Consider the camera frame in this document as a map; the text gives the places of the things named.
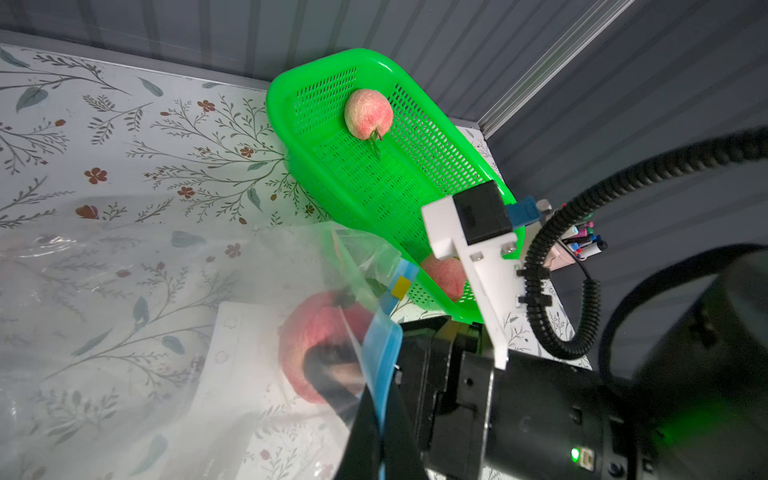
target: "peach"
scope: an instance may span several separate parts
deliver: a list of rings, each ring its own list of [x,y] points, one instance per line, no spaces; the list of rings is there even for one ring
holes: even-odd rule
[[[344,120],[349,132],[360,140],[375,140],[392,126],[392,107],[376,90],[355,90],[346,101]]]
[[[325,399],[304,376],[304,356],[315,345],[342,345],[349,342],[345,322],[362,343],[373,314],[359,303],[346,308],[337,305],[338,292],[316,293],[304,300],[280,330],[278,360],[298,396],[310,403]]]
[[[458,258],[437,260],[434,253],[430,253],[422,262],[422,268],[429,275],[445,295],[454,302],[464,295],[464,285],[467,283],[467,275],[464,273],[462,262]]]

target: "green plastic basket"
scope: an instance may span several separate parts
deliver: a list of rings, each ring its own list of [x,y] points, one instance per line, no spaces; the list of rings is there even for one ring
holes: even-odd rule
[[[344,105],[360,88],[380,91],[395,112],[379,142],[354,138]],[[426,93],[394,61],[364,48],[289,70],[266,95],[266,111],[288,150],[290,173],[331,217],[375,233],[421,263],[430,253],[421,207],[494,180],[505,204],[515,198]],[[519,252],[525,229],[518,235]],[[516,258],[513,253],[507,258]],[[408,291],[414,303],[462,322],[482,322],[472,290],[452,302],[422,270]]]

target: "blue connector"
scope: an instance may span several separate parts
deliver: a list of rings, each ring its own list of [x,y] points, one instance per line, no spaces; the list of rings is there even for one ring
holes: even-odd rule
[[[536,207],[536,200],[530,196],[519,200],[514,205],[507,205],[507,214],[513,229],[538,222],[541,218],[541,213]]]

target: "coiled cable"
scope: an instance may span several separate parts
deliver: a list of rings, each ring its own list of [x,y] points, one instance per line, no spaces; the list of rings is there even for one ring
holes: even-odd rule
[[[525,297],[528,321],[536,339],[554,357],[577,359],[589,351],[600,326],[600,283],[587,278],[583,283],[581,321],[570,340],[561,339],[552,329],[541,281],[544,260],[560,236],[572,225],[605,204],[631,192],[709,168],[742,164],[768,157],[768,127],[736,132],[687,145],[641,161],[588,188],[564,207],[539,230],[525,257]]]

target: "plastic bag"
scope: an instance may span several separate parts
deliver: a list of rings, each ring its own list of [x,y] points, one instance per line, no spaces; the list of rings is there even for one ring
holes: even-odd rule
[[[386,401],[416,271],[335,223],[8,232],[0,478],[330,478],[363,386]]]

